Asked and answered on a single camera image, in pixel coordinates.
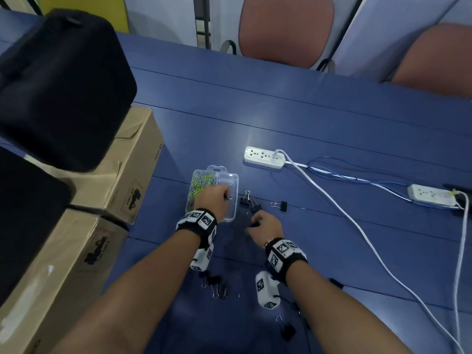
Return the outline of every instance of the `person's left arm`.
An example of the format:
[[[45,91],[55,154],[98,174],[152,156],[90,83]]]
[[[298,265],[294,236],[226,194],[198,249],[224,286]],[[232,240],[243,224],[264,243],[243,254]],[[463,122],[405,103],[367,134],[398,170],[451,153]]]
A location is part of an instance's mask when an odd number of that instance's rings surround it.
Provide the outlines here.
[[[205,187],[194,208],[220,222],[228,208],[227,185]],[[139,354],[177,295],[200,237],[189,230],[165,243],[125,272],[101,295],[51,354]]]

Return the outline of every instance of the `black bag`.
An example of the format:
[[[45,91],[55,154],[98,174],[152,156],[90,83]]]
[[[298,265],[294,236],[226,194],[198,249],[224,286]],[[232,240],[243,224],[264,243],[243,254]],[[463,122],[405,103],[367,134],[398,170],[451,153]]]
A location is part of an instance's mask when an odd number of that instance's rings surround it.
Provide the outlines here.
[[[0,133],[70,171],[103,159],[136,95],[111,24],[53,10],[0,56]]]
[[[0,307],[61,218],[71,190],[0,147]]]

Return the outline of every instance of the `transparent organizer box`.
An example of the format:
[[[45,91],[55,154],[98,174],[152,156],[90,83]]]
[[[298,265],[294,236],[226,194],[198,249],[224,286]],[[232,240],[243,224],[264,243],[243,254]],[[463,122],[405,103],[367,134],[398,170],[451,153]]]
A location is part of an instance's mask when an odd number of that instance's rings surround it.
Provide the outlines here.
[[[231,222],[236,216],[237,194],[239,186],[239,176],[231,174],[224,166],[210,165],[206,170],[195,170],[192,175],[192,182],[188,191],[187,205],[185,212],[193,210],[193,192],[197,189],[196,184],[228,184],[229,185],[229,208],[223,221]]]

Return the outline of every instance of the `pink chair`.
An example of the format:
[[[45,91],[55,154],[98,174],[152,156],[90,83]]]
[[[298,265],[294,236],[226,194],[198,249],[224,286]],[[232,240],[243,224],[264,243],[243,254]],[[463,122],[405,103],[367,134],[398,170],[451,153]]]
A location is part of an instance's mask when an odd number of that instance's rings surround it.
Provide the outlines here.
[[[246,57],[310,68],[322,55],[333,18],[331,0],[245,0],[239,48]]]
[[[438,24],[418,37],[393,84],[472,98],[472,27]]]

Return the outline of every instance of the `electrical socket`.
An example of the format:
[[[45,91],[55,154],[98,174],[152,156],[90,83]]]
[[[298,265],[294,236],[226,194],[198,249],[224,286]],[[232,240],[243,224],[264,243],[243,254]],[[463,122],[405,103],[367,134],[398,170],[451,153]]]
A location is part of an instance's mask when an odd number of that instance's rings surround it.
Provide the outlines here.
[[[428,202],[435,205],[455,206],[456,198],[450,190],[437,189],[435,187],[410,185],[408,187],[408,196],[412,200]]]
[[[244,160],[251,164],[281,169],[285,165],[285,155],[278,153],[275,160],[272,160],[272,154],[273,151],[248,146],[244,152]]]

